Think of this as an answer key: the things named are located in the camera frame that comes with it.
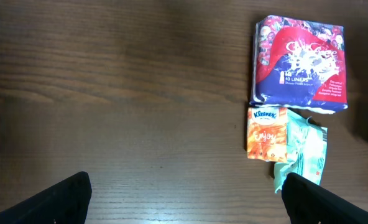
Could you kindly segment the teal white snack packet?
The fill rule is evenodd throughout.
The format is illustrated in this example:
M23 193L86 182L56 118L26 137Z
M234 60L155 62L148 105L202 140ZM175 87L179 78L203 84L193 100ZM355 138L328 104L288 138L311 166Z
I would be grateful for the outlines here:
M287 162L274 165L274 192L282 190L287 175L294 172L319 185L326 162L328 129L311 124L289 110L287 124Z

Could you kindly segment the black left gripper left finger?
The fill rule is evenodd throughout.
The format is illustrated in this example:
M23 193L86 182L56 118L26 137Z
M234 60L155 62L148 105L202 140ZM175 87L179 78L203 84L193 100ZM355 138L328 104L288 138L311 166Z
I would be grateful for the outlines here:
M81 171L0 212L0 224L84 224L91 194L89 175Z

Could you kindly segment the orange juice carton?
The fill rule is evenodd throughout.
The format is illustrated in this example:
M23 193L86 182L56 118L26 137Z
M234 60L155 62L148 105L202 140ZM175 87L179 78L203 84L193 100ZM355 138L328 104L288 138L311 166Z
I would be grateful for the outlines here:
M286 108L248 108L247 158L287 162L287 125Z

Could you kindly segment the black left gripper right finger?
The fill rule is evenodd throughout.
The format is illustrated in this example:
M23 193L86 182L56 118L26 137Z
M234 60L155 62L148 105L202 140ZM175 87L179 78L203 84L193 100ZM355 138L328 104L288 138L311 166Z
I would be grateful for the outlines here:
M368 212L296 174L287 175L282 200L292 223L368 224Z

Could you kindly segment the purple pink tissue pack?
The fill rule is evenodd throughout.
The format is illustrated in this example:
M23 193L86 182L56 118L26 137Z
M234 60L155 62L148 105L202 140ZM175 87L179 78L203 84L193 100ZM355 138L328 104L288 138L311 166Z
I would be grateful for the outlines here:
M269 15L255 25L253 40L251 105L347 109L342 26Z

